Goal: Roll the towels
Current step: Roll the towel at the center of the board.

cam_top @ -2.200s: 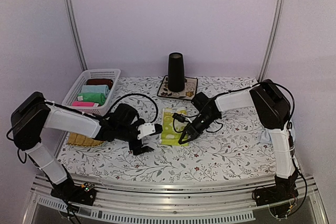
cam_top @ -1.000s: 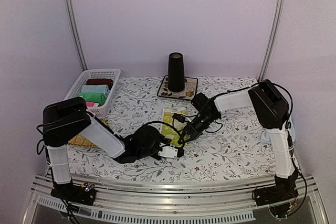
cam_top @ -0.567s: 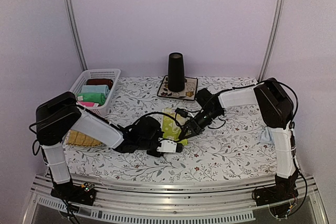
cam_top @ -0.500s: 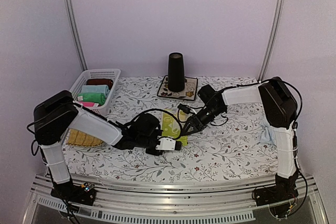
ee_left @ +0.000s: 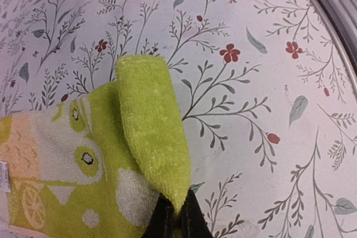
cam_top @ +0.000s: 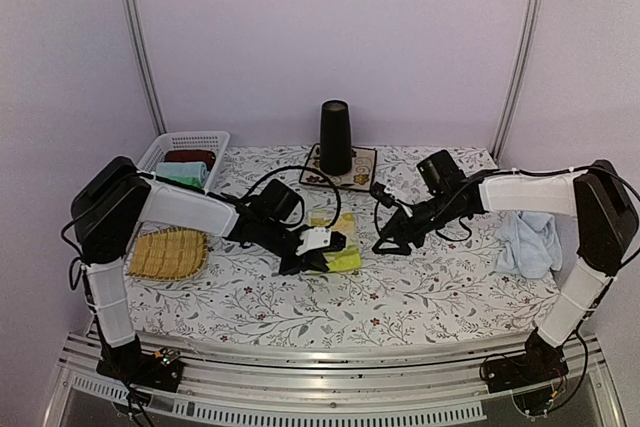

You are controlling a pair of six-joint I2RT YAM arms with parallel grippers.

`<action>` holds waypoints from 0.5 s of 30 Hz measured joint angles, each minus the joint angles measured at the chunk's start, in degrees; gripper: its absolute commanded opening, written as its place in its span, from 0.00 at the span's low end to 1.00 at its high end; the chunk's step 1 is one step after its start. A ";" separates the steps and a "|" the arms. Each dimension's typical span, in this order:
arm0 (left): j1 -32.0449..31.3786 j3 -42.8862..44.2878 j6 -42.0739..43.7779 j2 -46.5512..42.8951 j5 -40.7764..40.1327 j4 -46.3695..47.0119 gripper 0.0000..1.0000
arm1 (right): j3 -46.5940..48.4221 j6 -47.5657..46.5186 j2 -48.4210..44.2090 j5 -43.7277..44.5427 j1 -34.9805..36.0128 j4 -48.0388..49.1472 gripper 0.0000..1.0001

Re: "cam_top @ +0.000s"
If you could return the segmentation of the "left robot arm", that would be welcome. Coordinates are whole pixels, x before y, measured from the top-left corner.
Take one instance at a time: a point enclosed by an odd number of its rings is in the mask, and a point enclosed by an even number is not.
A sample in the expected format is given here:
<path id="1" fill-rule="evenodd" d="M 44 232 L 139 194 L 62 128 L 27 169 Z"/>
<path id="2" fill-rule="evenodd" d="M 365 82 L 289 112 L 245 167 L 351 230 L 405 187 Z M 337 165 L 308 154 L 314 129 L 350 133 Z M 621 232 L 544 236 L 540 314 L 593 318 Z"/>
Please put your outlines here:
<path id="1" fill-rule="evenodd" d="M 112 159 L 74 198 L 69 228 L 75 233 L 95 313 L 111 366 L 128 381 L 148 373 L 148 359 L 131 344 L 136 338 L 124 286 L 124 257 L 137 226 L 145 222 L 193 229 L 255 244 L 280 259 L 279 272 L 327 271 L 325 253 L 344 237 L 329 227 L 285 224 L 300 197 L 273 179 L 258 195 L 207 192 L 139 170 L 127 157 Z"/>

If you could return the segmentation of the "yellow-green patterned towel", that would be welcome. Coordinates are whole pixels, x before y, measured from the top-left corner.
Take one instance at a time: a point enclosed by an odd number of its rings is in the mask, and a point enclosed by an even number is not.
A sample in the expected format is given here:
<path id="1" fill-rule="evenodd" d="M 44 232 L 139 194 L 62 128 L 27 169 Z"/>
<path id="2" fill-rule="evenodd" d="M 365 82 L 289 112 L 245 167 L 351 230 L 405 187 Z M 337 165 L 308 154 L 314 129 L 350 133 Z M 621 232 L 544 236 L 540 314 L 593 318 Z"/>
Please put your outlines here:
<path id="1" fill-rule="evenodd" d="M 315 209 L 308 213 L 309 226 L 328 228 L 334 215 L 327 210 Z M 346 237 L 346 247 L 339 252 L 323 252 L 330 270 L 326 273 L 344 273 L 362 266 L 360 244 L 356 229 L 356 217 L 353 212 L 341 212 L 330 230 L 340 232 Z"/>

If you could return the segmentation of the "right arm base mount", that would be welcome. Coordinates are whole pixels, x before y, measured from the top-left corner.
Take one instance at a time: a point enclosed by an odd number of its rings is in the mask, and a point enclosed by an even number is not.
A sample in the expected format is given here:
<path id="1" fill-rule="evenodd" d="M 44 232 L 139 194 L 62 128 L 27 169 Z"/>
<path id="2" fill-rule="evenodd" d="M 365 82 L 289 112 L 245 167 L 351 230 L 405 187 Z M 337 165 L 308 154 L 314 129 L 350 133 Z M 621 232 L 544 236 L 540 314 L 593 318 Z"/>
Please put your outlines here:
<path id="1" fill-rule="evenodd" d="M 498 355 L 480 366 L 480 378 L 490 393 L 503 392 L 560 379 L 569 369 L 557 349 L 533 348 L 516 356 Z"/>

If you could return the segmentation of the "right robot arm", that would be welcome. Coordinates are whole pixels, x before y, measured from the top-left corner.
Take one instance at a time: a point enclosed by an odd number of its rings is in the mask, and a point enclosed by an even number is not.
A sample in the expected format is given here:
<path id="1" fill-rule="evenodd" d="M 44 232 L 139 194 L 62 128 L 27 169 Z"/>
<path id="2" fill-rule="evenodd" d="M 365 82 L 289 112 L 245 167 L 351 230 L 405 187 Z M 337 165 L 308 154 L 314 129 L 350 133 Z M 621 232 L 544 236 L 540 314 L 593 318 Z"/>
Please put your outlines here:
<path id="1" fill-rule="evenodd" d="M 639 233 L 638 192 L 605 159 L 556 171 L 488 169 L 466 175 L 441 150 L 420 162 L 418 171 L 431 196 L 427 201 L 410 203 L 389 186 L 372 185 L 371 196 L 394 211 L 379 230 L 374 253 L 408 255 L 449 222 L 487 213 L 539 212 L 575 220 L 576 263 L 530 336 L 541 344 L 517 362 L 524 382 L 539 382 L 555 367 L 552 349 L 578 331 L 634 259 L 629 248 Z"/>

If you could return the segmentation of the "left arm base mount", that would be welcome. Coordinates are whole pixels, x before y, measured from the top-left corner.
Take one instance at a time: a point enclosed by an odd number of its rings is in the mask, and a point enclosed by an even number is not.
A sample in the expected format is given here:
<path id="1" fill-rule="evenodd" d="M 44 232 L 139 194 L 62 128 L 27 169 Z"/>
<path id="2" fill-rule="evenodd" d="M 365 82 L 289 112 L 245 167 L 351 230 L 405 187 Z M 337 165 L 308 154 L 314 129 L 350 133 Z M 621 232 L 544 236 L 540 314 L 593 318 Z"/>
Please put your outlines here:
<path id="1" fill-rule="evenodd" d="M 166 350 L 146 354 L 136 346 L 123 346 L 117 349 L 103 348 L 96 372 L 118 380 L 125 386 L 176 393 L 184 367 L 181 359 L 172 358 Z"/>

